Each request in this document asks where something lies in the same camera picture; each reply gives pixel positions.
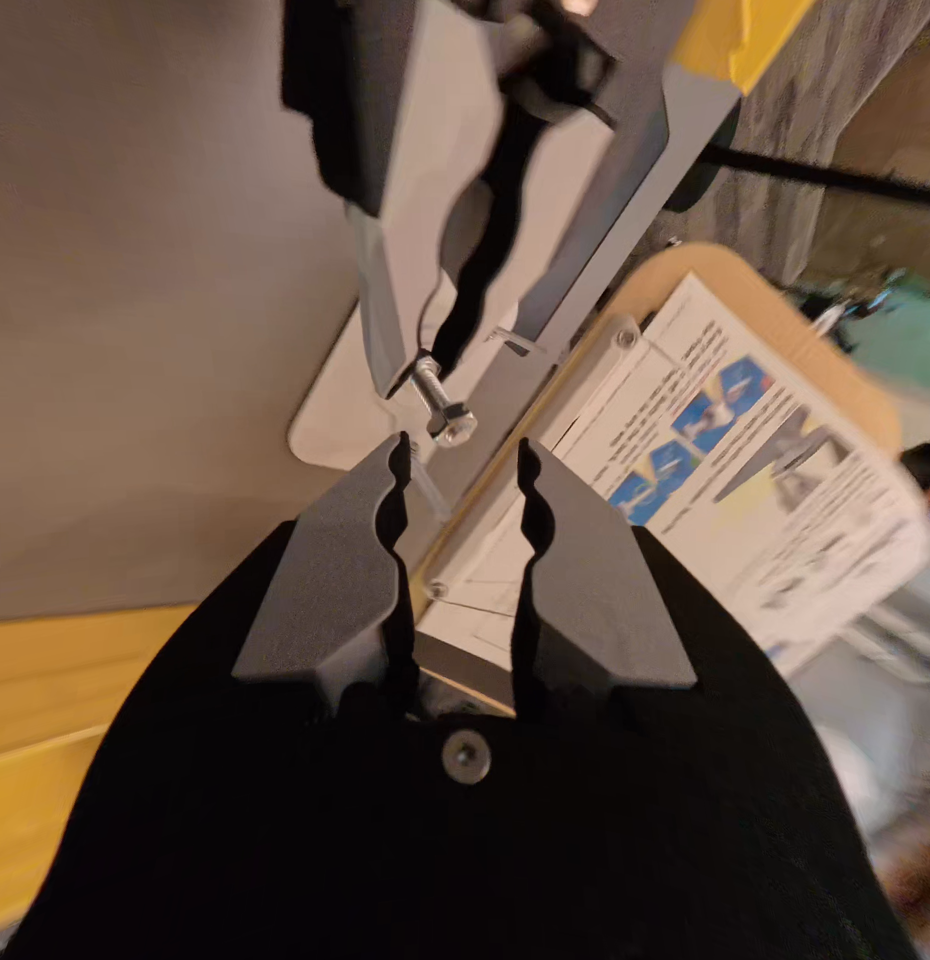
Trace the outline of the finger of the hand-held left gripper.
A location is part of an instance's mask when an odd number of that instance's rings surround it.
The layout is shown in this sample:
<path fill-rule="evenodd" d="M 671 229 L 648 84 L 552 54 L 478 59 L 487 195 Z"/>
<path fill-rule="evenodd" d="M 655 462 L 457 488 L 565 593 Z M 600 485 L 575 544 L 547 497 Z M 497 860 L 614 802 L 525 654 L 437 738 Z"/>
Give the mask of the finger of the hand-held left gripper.
<path fill-rule="evenodd" d="M 503 125 L 480 177 L 487 222 L 437 333 L 440 369 L 453 370 L 545 272 L 613 137 L 606 124 Z"/>
<path fill-rule="evenodd" d="M 484 26 L 420 2 L 378 214 L 358 213 L 360 317 L 375 392 L 388 399 L 420 351 L 448 220 L 486 165 L 503 106 Z"/>

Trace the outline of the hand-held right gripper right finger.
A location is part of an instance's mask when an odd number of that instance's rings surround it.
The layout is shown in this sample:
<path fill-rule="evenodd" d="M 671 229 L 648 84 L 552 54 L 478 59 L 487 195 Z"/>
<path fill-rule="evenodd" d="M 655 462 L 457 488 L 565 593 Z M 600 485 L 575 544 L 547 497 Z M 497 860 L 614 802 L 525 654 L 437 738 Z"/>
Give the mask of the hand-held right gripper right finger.
<path fill-rule="evenodd" d="M 697 676 L 626 517 L 538 441 L 519 442 L 532 549 L 512 630 L 516 692 L 690 690 Z"/>

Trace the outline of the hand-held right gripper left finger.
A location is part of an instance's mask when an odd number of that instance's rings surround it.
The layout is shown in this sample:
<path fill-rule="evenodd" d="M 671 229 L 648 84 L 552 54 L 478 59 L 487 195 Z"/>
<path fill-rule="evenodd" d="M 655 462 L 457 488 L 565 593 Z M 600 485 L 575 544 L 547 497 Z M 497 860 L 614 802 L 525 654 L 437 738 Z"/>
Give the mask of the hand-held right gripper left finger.
<path fill-rule="evenodd" d="M 379 685 L 415 674 L 405 563 L 411 442 L 384 440 L 297 518 L 232 677 Z"/>

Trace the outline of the silver hex nut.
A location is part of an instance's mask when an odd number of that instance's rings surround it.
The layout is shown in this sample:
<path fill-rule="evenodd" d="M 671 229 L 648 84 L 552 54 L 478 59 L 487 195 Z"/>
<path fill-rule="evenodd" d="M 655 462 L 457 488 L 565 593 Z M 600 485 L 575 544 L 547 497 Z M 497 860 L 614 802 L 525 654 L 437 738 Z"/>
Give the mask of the silver hex nut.
<path fill-rule="evenodd" d="M 431 415 L 426 432 L 437 447 L 449 450 L 466 443 L 476 426 L 477 419 L 471 408 L 465 403 L 455 402 Z"/>

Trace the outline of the silver hex bolt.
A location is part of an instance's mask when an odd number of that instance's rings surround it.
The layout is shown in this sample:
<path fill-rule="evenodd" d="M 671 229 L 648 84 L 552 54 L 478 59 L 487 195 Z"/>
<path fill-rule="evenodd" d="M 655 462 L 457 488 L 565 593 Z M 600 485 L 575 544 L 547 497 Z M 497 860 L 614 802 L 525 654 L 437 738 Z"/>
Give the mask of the silver hex bolt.
<path fill-rule="evenodd" d="M 427 412 L 426 424 L 434 412 L 451 403 L 461 402 L 468 405 L 467 402 L 450 398 L 439 378 L 439 373 L 439 365 L 427 354 L 418 358 L 409 372 L 409 382 Z"/>

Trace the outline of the dark grey desk flap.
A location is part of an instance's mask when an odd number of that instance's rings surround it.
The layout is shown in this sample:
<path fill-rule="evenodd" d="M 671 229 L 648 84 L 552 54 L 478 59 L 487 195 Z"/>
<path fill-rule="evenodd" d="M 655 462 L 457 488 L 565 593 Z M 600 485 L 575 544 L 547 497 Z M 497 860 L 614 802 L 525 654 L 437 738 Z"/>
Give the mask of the dark grey desk flap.
<path fill-rule="evenodd" d="M 599 165 L 515 331 L 555 352 L 578 330 L 665 202 L 742 98 L 730 80 L 666 66 L 642 126 L 622 129 Z"/>

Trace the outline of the white stand strut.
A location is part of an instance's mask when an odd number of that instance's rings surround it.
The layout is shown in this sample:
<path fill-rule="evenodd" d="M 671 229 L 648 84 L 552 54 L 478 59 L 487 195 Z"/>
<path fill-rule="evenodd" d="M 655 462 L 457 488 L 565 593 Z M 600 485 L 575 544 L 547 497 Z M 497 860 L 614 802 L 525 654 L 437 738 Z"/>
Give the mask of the white stand strut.
<path fill-rule="evenodd" d="M 527 356 L 529 354 L 547 354 L 546 348 L 541 344 L 520 336 L 514 330 L 507 329 L 503 326 L 497 326 L 494 328 L 488 334 L 486 341 L 501 342 L 516 351 L 521 356 Z"/>

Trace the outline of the white sheet clip bar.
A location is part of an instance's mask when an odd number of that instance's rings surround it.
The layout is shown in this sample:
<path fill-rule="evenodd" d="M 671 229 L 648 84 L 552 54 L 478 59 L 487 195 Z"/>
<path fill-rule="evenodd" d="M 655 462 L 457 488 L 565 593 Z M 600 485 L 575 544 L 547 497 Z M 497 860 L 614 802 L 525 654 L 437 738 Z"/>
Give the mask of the white sheet clip bar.
<path fill-rule="evenodd" d="M 637 347 L 640 321 L 612 311 L 597 319 L 550 378 L 491 462 L 466 493 L 452 520 L 411 577 L 413 606 L 447 596 L 500 538 L 519 500 L 519 441 L 530 438 L 554 450 Z"/>

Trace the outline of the wooden sheet board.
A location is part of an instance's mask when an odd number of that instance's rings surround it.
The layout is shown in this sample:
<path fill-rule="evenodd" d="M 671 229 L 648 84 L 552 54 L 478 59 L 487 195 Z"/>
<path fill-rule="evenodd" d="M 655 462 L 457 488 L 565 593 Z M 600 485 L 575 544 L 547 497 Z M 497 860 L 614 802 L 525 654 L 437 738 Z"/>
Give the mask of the wooden sheet board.
<path fill-rule="evenodd" d="M 640 331 L 645 331 L 681 279 L 698 271 L 706 281 L 718 282 L 718 294 L 728 297 L 731 307 L 743 313 L 750 330 L 772 347 L 785 347 L 786 359 L 797 361 L 813 386 L 873 437 L 881 450 L 894 454 L 898 464 L 903 430 L 888 393 L 844 359 L 779 290 L 726 247 L 692 243 L 651 257 L 587 322 L 569 354 L 596 320 L 615 310 L 633 314 L 640 321 Z M 420 615 L 416 652 L 423 675 L 503 714 L 512 712 L 507 645 L 518 606 L 521 570 L 531 554 L 519 533 L 520 511 L 521 495 L 500 538 L 465 578 L 446 597 L 416 609 Z"/>

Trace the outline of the printed instruction sheet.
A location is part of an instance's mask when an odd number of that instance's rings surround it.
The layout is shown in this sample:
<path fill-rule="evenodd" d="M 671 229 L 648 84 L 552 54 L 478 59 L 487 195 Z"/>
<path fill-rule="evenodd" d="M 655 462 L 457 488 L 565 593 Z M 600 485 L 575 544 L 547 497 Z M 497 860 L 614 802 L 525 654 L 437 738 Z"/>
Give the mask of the printed instruction sheet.
<path fill-rule="evenodd" d="M 700 270 L 549 451 L 648 529 L 784 675 L 930 563 L 927 507 L 894 454 Z"/>

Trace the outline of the yellow plastic bin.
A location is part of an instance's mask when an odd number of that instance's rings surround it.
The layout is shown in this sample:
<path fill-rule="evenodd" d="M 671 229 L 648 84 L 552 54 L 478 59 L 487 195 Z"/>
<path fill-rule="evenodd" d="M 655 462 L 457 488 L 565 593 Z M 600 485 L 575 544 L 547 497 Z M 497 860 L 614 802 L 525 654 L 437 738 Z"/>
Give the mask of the yellow plastic bin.
<path fill-rule="evenodd" d="M 696 1 L 670 60 L 749 95 L 813 5 L 813 1 Z"/>

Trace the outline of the black bar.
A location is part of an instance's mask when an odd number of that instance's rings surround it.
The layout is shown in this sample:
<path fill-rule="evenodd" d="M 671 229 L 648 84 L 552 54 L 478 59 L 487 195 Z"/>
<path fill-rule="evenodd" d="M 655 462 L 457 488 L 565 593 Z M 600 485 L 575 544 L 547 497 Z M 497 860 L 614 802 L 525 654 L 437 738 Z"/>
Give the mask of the black bar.
<path fill-rule="evenodd" d="M 930 185 L 895 176 L 862 174 L 714 144 L 701 151 L 697 163 L 930 208 Z"/>

